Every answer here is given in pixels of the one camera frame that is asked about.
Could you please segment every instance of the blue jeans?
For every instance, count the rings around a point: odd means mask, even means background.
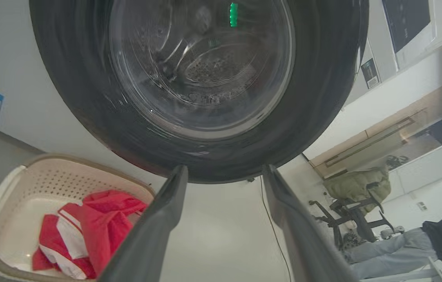
[[[437,260],[428,235],[421,228],[389,240],[365,243],[344,252],[359,279],[408,273]]]

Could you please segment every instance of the office chair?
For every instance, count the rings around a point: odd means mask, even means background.
[[[335,219],[332,215],[317,201],[309,201],[310,205],[317,205],[320,210],[324,213],[325,216],[315,217],[315,219],[326,222],[327,226],[332,227],[334,232],[334,244],[337,248],[341,249],[343,246],[343,237],[341,236],[341,232],[339,231],[339,225],[346,223],[347,221],[353,220],[357,223],[357,234],[363,239],[366,239],[369,242],[376,241],[376,237],[373,234],[372,229],[382,225],[388,225],[392,230],[393,226],[389,223],[389,221],[385,218],[384,209],[381,203],[373,197],[371,193],[371,189],[374,189],[378,186],[378,182],[372,182],[366,185],[367,192],[370,197],[365,200],[353,201],[351,199],[338,199],[329,206],[331,210],[336,212],[340,218]],[[380,209],[380,216],[382,219],[368,222],[364,217],[364,213],[360,210],[361,207],[365,207],[370,204],[375,204]]]

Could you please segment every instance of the basket handle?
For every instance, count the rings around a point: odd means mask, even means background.
[[[18,166],[14,168],[0,183],[0,209],[3,203],[8,199],[15,185],[12,185],[15,178],[26,169],[25,166]]]

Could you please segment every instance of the laundry basket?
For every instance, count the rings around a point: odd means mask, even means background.
[[[0,184],[0,275],[20,281],[73,281],[54,269],[31,268],[43,216],[108,189],[125,191],[147,204],[154,196],[143,182],[67,155],[42,155],[15,168]]]

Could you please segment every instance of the red and white garment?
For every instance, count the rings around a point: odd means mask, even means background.
[[[108,190],[44,216],[33,270],[57,268],[76,279],[96,278],[146,207],[127,193]]]

